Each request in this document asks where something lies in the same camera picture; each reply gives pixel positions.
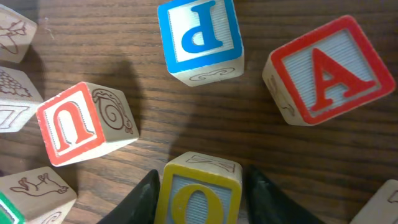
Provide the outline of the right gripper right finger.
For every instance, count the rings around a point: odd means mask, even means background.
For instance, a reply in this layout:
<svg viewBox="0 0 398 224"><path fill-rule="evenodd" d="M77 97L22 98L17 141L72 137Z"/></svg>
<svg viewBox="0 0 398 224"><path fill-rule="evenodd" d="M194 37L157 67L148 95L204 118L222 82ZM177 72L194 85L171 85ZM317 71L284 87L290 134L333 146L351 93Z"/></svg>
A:
<svg viewBox="0 0 398 224"><path fill-rule="evenodd" d="M249 223L324 224L283 193L254 165L246 169L245 194Z"/></svg>

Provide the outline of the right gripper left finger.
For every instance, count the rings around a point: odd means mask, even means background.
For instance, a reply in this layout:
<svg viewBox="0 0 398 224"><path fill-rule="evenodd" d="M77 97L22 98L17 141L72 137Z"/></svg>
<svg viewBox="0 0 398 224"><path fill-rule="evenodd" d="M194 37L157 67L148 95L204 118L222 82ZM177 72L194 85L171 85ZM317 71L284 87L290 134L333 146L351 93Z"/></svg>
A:
<svg viewBox="0 0 398 224"><path fill-rule="evenodd" d="M154 223L159 191L159 173L153 169L98 224Z"/></svg>

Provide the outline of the yellow O block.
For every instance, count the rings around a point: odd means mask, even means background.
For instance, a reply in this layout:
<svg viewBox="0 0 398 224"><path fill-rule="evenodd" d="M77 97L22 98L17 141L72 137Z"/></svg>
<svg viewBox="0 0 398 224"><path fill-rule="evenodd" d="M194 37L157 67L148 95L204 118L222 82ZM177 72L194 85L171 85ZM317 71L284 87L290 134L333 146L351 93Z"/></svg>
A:
<svg viewBox="0 0 398 224"><path fill-rule="evenodd" d="M236 224L242 192L240 164L186 152L165 165L154 223Z"/></svg>

